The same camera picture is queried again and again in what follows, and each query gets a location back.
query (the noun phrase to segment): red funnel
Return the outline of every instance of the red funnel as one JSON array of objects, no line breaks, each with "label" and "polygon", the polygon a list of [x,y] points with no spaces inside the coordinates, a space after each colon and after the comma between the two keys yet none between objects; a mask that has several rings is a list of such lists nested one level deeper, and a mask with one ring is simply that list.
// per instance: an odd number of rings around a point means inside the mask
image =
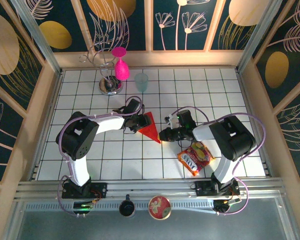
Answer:
[{"label": "red funnel", "polygon": [[157,143],[161,143],[158,139],[158,131],[155,125],[154,117],[152,116],[151,112],[147,112],[144,115],[147,115],[151,119],[151,124],[149,126],[146,126],[144,128],[141,128],[138,130],[139,133],[142,133],[143,135],[147,136],[148,138],[151,138],[152,140],[156,141]]}]

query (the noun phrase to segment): chrome base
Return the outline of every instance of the chrome base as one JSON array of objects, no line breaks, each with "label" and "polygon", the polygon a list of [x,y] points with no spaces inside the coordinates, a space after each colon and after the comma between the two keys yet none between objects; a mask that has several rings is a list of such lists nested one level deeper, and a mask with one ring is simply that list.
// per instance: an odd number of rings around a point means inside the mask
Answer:
[{"label": "chrome base", "polygon": [[124,83],[111,75],[106,80],[104,77],[100,80],[99,90],[103,95],[113,96],[121,92]]}]

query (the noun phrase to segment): wine glass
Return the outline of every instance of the wine glass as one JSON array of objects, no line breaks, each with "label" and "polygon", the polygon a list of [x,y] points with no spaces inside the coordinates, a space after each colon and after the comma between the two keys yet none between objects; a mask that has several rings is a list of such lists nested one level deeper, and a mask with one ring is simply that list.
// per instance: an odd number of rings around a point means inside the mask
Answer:
[{"label": "wine glass", "polygon": [[124,47],[115,47],[112,50],[112,55],[119,58],[118,62],[114,66],[115,77],[118,80],[125,81],[129,78],[129,67],[128,64],[122,60],[122,57],[126,55],[127,51]]}]

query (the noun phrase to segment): glass cup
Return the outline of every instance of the glass cup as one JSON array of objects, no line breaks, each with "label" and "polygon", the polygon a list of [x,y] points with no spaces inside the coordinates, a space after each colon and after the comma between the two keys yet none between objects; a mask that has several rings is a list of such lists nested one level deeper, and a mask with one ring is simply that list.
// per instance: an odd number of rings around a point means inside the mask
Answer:
[{"label": "glass cup", "polygon": [[147,90],[148,80],[148,76],[144,73],[138,73],[137,75],[135,75],[134,82],[139,92],[143,93]]}]

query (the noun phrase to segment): chip bag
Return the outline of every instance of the chip bag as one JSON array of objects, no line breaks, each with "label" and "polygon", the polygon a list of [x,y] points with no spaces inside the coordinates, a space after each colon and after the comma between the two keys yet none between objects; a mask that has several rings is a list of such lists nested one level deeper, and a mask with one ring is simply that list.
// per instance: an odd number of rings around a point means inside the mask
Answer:
[{"label": "chip bag", "polygon": [[216,158],[212,156],[209,149],[203,143],[195,142],[186,150],[180,152],[178,159],[193,176],[196,176],[201,169]]}]

